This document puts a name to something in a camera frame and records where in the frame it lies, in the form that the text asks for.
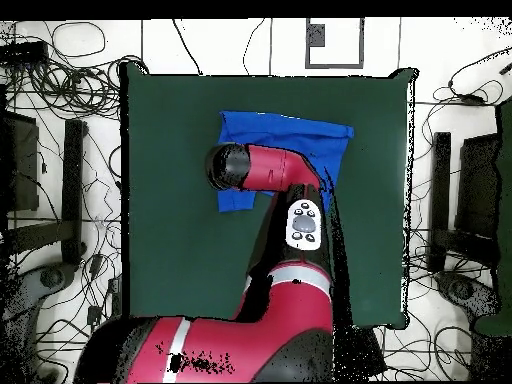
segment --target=white floor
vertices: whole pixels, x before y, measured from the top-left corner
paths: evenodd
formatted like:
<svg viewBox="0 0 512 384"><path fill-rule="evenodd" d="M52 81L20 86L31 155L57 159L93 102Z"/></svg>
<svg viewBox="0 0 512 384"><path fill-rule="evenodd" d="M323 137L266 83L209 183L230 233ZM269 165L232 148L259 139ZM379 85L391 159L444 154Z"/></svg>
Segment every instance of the white floor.
<svg viewBox="0 0 512 384"><path fill-rule="evenodd" d="M332 25L344 25L343 20L316 19L316 23L326 22L327 28ZM50 31L62 22L47 22ZM196 73L196 67L183 48L180 38L171 20L151 21L94 21L105 34L105 50L89 57L70 59L76 66L91 66L124 55L142 56L152 74ZM242 75L246 73L277 76L285 75L367 75L375 77L388 76L397 67L414 67L419 69L419 78L416 81L415 106L415 157L428 149L421 132L421 125L429 111L437 102L433 92L439 87L446 87L450 76L462 66L481 57L507 47L512 43L512 34L507 34L506 26L499 26L498 21L490 18L367 18L365 22L365 66L362 70L306 70L304 66L305 52L305 19L251 18L240 20L177 20L183 38L204 74ZM253 30L251 43L244 52ZM17 35L40 37L50 41L50 35L42 22L22 22L17 25ZM60 28L55 33L55 44L59 50L67 55L81 55L91 51L100 50L102 38L100 32L91 25L76 25ZM332 51L336 46L328 46ZM492 61L471 67L459 74L454 81L454 88L459 93L475 90L489 80L498 80L504 87L502 100L512 94L512 74L500 76L498 71L512 58L509 55L498 57ZM44 103L30 88L24 87L25 93L16 99L16 111L37 119L40 128L40 143L44 161L47 164L47 173L39 175L39 181L50 197L57 214L60 214L62 189L62 162L59 157L48 149L58 153L63 148L64 124L49 110L34 111L34 105L44 106ZM486 87L490 101L497 98L499 92L495 86ZM449 90L441 90L438 97L449 97ZM101 117L85 118L89 124L91 137L84 142L85 158L88 164L84 165L84 182L96 181L85 193L87 210L84 208L83 238L89 246L87 259L95 246L99 245L105 237L113 240L110 244L120 246L120 224L111 220L119 220L120 195L114 185L115 179L105 164L105 159L111 151L120 144L119 124L114 120ZM465 138L492 133L496 131L494 109L492 107L463 107L448 105L430 118L432 132L449 131L452 133L452 163L453 170L459 167L458 150ZM428 128L425 134L430 139ZM113 169L120 173L119 151L113 156ZM413 186L429 179L430 155L418 160L414 164ZM452 187L456 187L458 175L452 176ZM413 203L413 227L428 228L428 188L425 184L414 190L419 197L426 197ZM456 189L451 192L452 223L456 209ZM40 223L43 220L52 220L54 215L46 200L44 193L40 192L40 207L37 212L18 213L14 225L23 226ZM411 249L423 243L418 237L411 242ZM107 280L121 272L120 257L115 254L116 249L104 243L101 253L111 255L106 272L94 284L94 291L99 303L103 299ZM58 260L59 245L45 247L32 253L20 266L20 272L35 266L45 264L51 260ZM423 275L419 271L413 275ZM488 283L488 276L482 276L482 281ZM80 278L76 278L71 287L51 296L45 307L55 305L76 298L72 301L43 310L38 331L44 332L57 319L71 320L79 328L86 324L87 306L81 309L84 303ZM433 337L434 333L442 327L449 325L460 326L467 329L468 324L460 309L454 308L442 300L435 290L429 290L432 283L430 278L424 278L418 283L412 283L409 288L409 311L411 324L403 331L377 329L376 333L385 351L386 362L396 369L413 369L408 371L411 376L396 371L388 371L377 380L419 379L446 380L447 377L439 369L432 354L432 344L428 342L427 329ZM81 345L73 344L63 346L59 341L83 341L81 335L69 325L61 331L65 324L57 324L53 331L44 340L50 343L40 345L41 349L58 349L57 353L45 352L42 355L66 364L70 368L67 382L72 381L74 366L78 359L79 350L64 351L64 349L79 349ZM453 352L458 350L469 360L471 342L467 336L456 331L446 331L439 337L438 344L442 349ZM442 356L443 367L452 379L465 379L466 369L451 360L448 363L446 355Z"/></svg>

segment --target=black frame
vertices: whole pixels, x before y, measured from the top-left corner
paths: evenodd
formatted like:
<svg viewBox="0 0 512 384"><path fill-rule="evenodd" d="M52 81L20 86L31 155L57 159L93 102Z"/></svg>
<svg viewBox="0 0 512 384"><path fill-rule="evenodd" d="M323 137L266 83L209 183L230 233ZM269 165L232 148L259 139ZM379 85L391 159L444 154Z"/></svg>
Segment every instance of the black frame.
<svg viewBox="0 0 512 384"><path fill-rule="evenodd" d="M5 117L6 89L0 86L0 140L7 136ZM87 124L78 119L65 122L64 159L62 179L62 221L49 224L29 225L8 229L8 210L0 210L0 260L2 271L7 271L9 256L27 250L34 250L61 242L62 261L71 265L79 265L85 251L82 243L82 155L83 139L87 135ZM0 204L4 196L11 194L9 176L15 170L12 157L0 155Z"/></svg>
<svg viewBox="0 0 512 384"><path fill-rule="evenodd" d="M314 41L315 32L325 31L325 25L312 24L311 18L306 18L306 69L363 69L364 67L364 18L360 18L359 25L359 63L348 64L313 64L311 63L311 47L323 47Z"/></svg>

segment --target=tangled wires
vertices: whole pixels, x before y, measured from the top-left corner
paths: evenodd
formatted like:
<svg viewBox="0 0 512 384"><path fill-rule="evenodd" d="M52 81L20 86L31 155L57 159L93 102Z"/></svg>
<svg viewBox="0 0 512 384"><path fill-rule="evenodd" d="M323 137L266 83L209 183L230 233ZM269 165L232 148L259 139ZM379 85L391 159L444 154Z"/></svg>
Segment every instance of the tangled wires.
<svg viewBox="0 0 512 384"><path fill-rule="evenodd" d="M34 105L30 109L49 109L59 118L65 118L65 116L60 116L57 112L70 113L77 118L94 115L119 120L119 67L122 63L134 62L146 73L149 73L142 59L138 56L127 55L98 65L74 66L70 63L70 59L93 56L105 50L106 40L103 30L91 22L65 22L50 31L48 24L44 21L43 23L48 31L50 42L35 36L11 35L10 33L3 36L4 41L10 42L20 39L41 41L48 46L49 50L48 59L38 64L11 67L3 65L7 89L14 92L14 95L8 99L8 105L19 93L25 92L27 87L31 86L46 106L35 107ZM56 35L59 30L71 25L91 26L100 33L102 46L96 51L80 55L63 53L56 47Z"/></svg>
<svg viewBox="0 0 512 384"><path fill-rule="evenodd" d="M485 88L489 86L489 84L495 83L499 89L498 96L495 100L490 100L490 96L485 91ZM437 93L440 92L440 90L445 90L448 93L451 91L451 94L449 94L446 98L439 98L437 97ZM467 103L468 96L476 96L479 94L481 96L481 99L483 103L481 104L470 104ZM437 89L433 93L434 99L438 102L433 105L433 107L429 110L427 117L425 121L423 122L423 125L421 126L421 132L424 140L427 143L427 149L425 151L416 153L414 157L414 164L416 165L419 161L424 161L428 157L429 153L432 149L432 140L434 137L432 128L430 127L429 119L437 112L439 112L441 109L445 108L448 105L459 105L459 106L470 106L470 107L485 107L485 106L491 106L497 104L501 96L503 94L503 86L496 80L488 81L485 84L478 87L476 90L474 90L472 93L469 93L467 95L461 95L458 93L455 93L452 89L450 84L448 84L447 87L442 87ZM454 170L451 172L451 174L456 174L460 172L460 170ZM418 299L424 298L428 293L434 291L438 292L438 288L436 287L435 280L433 279L434 274L430 273L427 269L427 256L428 251L430 248L430 245L428 243L427 237L425 237L426 233L430 231L429 229L421 228L423 224L423 217L422 217L422 202L425 201L426 198L428 198L428 195L430 193L430 183L431 180L424 181L420 184L416 184L412 187L412 199L411 199L411 207L413 209L416 209L417 207L417 217L419 218L417 223L413 226L413 228L410 231L410 238L409 242L411 243L411 252L410 252L410 281L417 284L420 289L421 287L425 288L425 291L419 295L416 295L414 297L409 297L408 302L409 305L414 305L415 301ZM478 280L484 271L487 270L484 266L475 266L474 264L470 264L470 261L464 256L457 254L455 252L447 252L447 258L455 262L455 264L447 269L445 272L451 272L451 273L462 273L462 274L472 274L472 278L475 280ZM401 336L399 331L394 331L394 335L396 336L397 341L400 344L400 348L393 351L387 351L389 353L385 354L385 358L388 362L388 358L391 358L392 356L398 354L398 353L408 353L416 359L418 359L422 366L420 367L411 367L411 366L400 366L400 367L392 367L388 366L388 369L391 371L390 373L387 373L386 375L382 375L382 379L388 379L388 377L391 375L392 378L395 380L402 380L402 379L409 379L414 381L420 381L424 380L428 377L426 377L426 373L429 373L429 377L436 380L455 380L455 377L453 375L453 372L448 372L445 368L446 365L449 364L458 364L463 369L469 371L471 373L472 366L469 363L469 361L466 359L468 354L470 352L460 352L458 349L453 349L452 351L448 351L440 346L439 339L441 334L448 332L448 331L456 331L459 334L462 334L464 337L468 337L471 342L474 342L474 335L470 334L467 330L464 328L461 328L459 326L451 325L451 326L445 326L442 328L438 328L437 331L434 333L432 337L431 331L428 329L428 327L418 318L417 315L413 314L412 312L408 312L409 315L412 317L411 324L412 327L414 327L417 324L420 325L422 330L425 331L426 336L411 341L409 343L403 343L400 339ZM386 351L385 347L385 334L384 336L384 346L383 350ZM416 351L413 350L413 347L418 346L419 344L426 344L426 348L422 351ZM433 369L432 365L437 365L437 370Z"/></svg>

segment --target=blue towel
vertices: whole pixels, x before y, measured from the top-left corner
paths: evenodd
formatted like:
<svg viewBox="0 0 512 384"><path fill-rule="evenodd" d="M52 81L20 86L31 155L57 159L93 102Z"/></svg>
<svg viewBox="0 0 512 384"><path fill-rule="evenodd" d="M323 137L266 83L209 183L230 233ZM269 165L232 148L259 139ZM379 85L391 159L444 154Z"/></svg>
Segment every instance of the blue towel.
<svg viewBox="0 0 512 384"><path fill-rule="evenodd" d="M222 130L218 143L234 141L302 153L324 181L328 181L325 172L327 169L334 184L348 141L354 137L352 127L322 121L309 121L274 113L223 111L220 114ZM219 212L252 209L255 195L254 191L219 191ZM330 200L329 192L324 191L326 211L329 209Z"/></svg>

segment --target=black cable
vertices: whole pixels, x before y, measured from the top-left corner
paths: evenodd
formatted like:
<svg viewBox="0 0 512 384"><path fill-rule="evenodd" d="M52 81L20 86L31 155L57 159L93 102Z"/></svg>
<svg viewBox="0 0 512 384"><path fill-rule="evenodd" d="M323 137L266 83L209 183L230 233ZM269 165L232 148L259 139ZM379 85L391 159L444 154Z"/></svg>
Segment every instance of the black cable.
<svg viewBox="0 0 512 384"><path fill-rule="evenodd" d="M509 51L510 51L510 50L512 50L512 47L507 47L507 48L504 48L504 49L498 50L498 51L496 51L496 52L494 52L494 53L491 53L491 54L488 54L488 55L484 56L484 57L483 57L483 58L481 58L481 59L478 59L478 60L477 60L477 61L475 61L475 62L472 62L472 63L470 63L470 64L468 64L468 65L463 66L462 68L460 68L457 72L455 72L455 73L451 76L450 80L448 81L448 88L450 89L450 91L453 93L453 95L454 95L455 97L459 97L459 98L460 98L460 97L465 96L464 94L459 94L459 93L457 93L457 92L453 89L453 79L454 79L454 78L455 78L459 73L461 73L464 69L467 69L467 68L469 68L469 67L471 67L471 66L477 65L477 64L479 64L479 63L481 63L481 62L484 62L484 61L487 61L487 60L490 60L490 59L494 59L494 58L496 58L496 57L498 57L498 56L500 56L500 55L502 55L502 54L505 54L505 53L509 54Z"/></svg>
<svg viewBox="0 0 512 384"><path fill-rule="evenodd" d="M44 187L41 185L41 183L39 181L34 180L31 176L24 174L23 172L18 171L17 173L18 173L18 175L21 175L23 178L26 178L27 180L34 183L36 186L38 186L41 189L41 191L45 194L46 199L48 199L48 203L50 204L50 208L53 212L53 216L55 217L55 220L60 223L60 218L58 217L57 212L55 211L55 207L53 206L50 196L48 195L48 193L46 192Z"/></svg>
<svg viewBox="0 0 512 384"><path fill-rule="evenodd" d="M114 153L117 152L119 149L121 149L121 145L117 146L114 150L112 150L112 152L110 152L110 156L108 157L108 170L112 175L116 176L117 178L121 178L121 175L116 174L112 169L112 157L114 156Z"/></svg>
<svg viewBox="0 0 512 384"><path fill-rule="evenodd" d="M10 79L8 90L14 88L16 92L22 92L23 87L31 84L34 92L46 104L44 108L37 108L33 105L33 109L36 111L49 109L60 118L62 117L57 115L55 110L71 113L72 108L74 108L81 117L97 115L118 120L120 87L114 82L111 74L115 72L119 78L119 66L124 62L134 62L149 73L147 66L139 57L134 55L123 56L114 61L88 67L74 66L69 62L69 58L89 57L103 51L105 46L104 32L91 22L66 22L58 25L53 32L50 31L46 22L43 21L43 23L50 35L50 42L34 36L18 35L18 38L26 41L38 40L45 43L52 52L50 58L47 63L28 66L21 70L7 68L6 74ZM61 52L55 45L56 32L68 25L89 25L97 29L103 40L102 48L94 52L74 56ZM58 57L60 62L53 59L54 55ZM9 104L13 100L14 97L9 99Z"/></svg>
<svg viewBox="0 0 512 384"><path fill-rule="evenodd" d="M249 74L249 71L247 70L247 66L245 66L245 56L247 55L247 50L249 49L249 45L251 44L251 40L252 40L252 37L254 35L254 33L258 30L258 28L263 25L263 22L265 22L267 18L263 18L261 20L261 22L256 26L256 28L254 28L251 32L251 36L249 37L249 41L247 41L247 45L245 46L245 52L244 52L244 56L242 58L242 63L244 65L244 69L245 69L245 72L247 73L247 75L250 75Z"/></svg>
<svg viewBox="0 0 512 384"><path fill-rule="evenodd" d="M441 360L441 357L439 355L439 353L442 351L442 349L439 349L438 347L438 344L437 344L437 339L439 338L439 336L447 331L447 330L457 330L457 331L460 331L462 333L464 333L466 336L468 336L470 339L471 339L471 334L469 334L466 330L460 328L460 327L457 327L457 326L448 326L448 327L444 327L442 328L441 330L439 330L435 336L434 336L434 355L435 355L435 358L436 358L436 361L437 361L437 365L439 366L440 370L442 371L442 373L445 375L445 377L450 380L450 381L454 381L449 375L448 373L445 371L444 367L441 365L441 362L444 362ZM449 356L450 358L454 359L456 362L458 362L459 364L463 365L468 371L470 370L470 367L469 365L465 362L465 361L460 361L459 359L455 359L453 358L451 355L448 355L446 354L447 356Z"/></svg>
<svg viewBox="0 0 512 384"><path fill-rule="evenodd" d="M176 19L173 19L172 23L174 25L174 28L176 28L178 36L180 37L180 40L181 40L181 44L183 44L183 47L185 48L185 51L188 53L188 56L190 57L190 59L192 59L192 62L194 62L194 65L196 65L198 75L203 75L203 73L199 69L199 65L197 64L196 60L194 59L194 56L192 56L192 54L190 53L190 50L188 49L187 44L185 43L185 40L183 39L183 36L181 35L181 31L178 28L178 24L176 23Z"/></svg>

